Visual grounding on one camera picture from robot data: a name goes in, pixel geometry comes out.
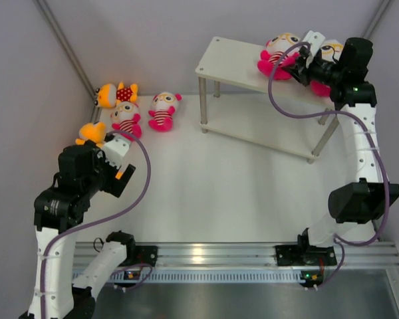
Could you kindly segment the orange plush polka dress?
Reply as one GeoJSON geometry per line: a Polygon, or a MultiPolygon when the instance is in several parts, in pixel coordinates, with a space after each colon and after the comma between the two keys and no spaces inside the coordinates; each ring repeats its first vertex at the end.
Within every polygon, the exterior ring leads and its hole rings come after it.
{"type": "Polygon", "coordinates": [[[116,179],[120,179],[122,177],[123,173],[121,171],[119,171],[116,175],[115,178],[116,179]]]}

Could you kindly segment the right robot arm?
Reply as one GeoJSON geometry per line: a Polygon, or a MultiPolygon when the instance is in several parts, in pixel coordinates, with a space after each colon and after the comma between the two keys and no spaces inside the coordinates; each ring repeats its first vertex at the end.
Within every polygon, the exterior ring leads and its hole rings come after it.
{"type": "Polygon", "coordinates": [[[298,237],[297,256],[314,263],[333,253],[334,240],[357,225],[388,220],[391,204],[399,197],[399,185],[390,183],[379,154],[376,137],[376,93],[366,81],[372,42],[353,37],[346,40],[337,60],[323,58],[325,37],[309,31],[300,43],[299,56],[286,68],[304,86],[318,82],[331,90],[332,114],[341,127],[348,173],[346,184],[329,195],[329,214],[298,237]]]}

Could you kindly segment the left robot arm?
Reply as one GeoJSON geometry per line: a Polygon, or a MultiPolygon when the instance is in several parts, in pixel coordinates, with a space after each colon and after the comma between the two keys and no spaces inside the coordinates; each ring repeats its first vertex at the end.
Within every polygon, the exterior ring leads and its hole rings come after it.
{"type": "Polygon", "coordinates": [[[133,237],[114,233],[85,271],[72,277],[76,227],[97,192],[122,194],[135,170],[129,165],[118,172],[129,147],[130,141],[118,136],[103,146],[87,141],[59,154],[52,186],[34,203],[37,274],[31,305],[22,318],[91,318],[113,270],[136,260],[133,237]]]}

